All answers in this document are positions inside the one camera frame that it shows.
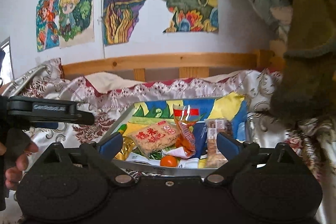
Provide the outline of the person left hand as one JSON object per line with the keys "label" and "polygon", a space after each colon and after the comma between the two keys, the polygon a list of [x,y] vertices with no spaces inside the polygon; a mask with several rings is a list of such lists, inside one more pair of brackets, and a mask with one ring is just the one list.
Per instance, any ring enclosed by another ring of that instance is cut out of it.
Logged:
{"label": "person left hand", "polygon": [[30,141],[29,145],[24,149],[24,152],[17,157],[15,165],[11,168],[1,171],[1,178],[4,179],[3,185],[9,190],[16,190],[20,180],[23,177],[23,171],[28,168],[29,160],[28,154],[37,153],[39,151],[38,146]]}

